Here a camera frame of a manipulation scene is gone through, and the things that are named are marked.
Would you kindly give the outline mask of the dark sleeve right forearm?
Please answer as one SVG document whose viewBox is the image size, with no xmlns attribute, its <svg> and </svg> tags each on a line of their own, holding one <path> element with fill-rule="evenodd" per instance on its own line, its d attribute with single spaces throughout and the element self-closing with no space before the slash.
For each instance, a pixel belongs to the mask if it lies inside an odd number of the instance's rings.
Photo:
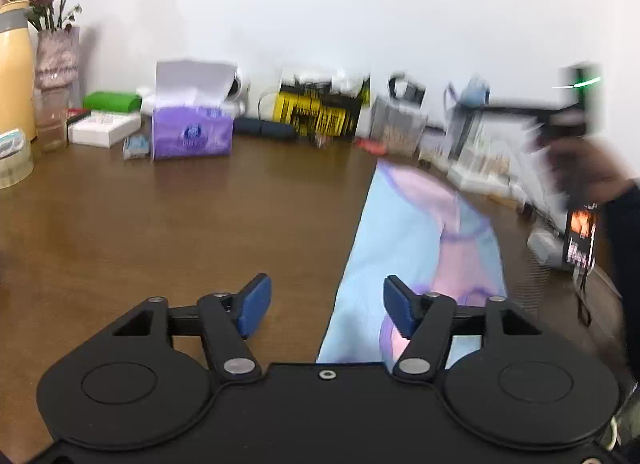
<svg viewBox="0 0 640 464">
<path fill-rule="evenodd" d="M 639 187 L 632 181 L 603 207 L 614 267 L 614 283 L 623 302 L 627 346 L 639 343 Z"/>
</svg>

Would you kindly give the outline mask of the person's right hand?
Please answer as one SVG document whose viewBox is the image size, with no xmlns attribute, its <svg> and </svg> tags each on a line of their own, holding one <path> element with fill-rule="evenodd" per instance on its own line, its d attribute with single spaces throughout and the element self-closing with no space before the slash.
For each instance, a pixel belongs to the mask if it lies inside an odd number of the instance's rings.
<svg viewBox="0 0 640 464">
<path fill-rule="evenodd" d="M 544 151 L 554 189 L 570 196 L 577 183 L 588 203 L 614 201 L 636 184 L 634 178 L 603 143 L 588 138 L 538 138 L 538 150 Z"/>
</svg>

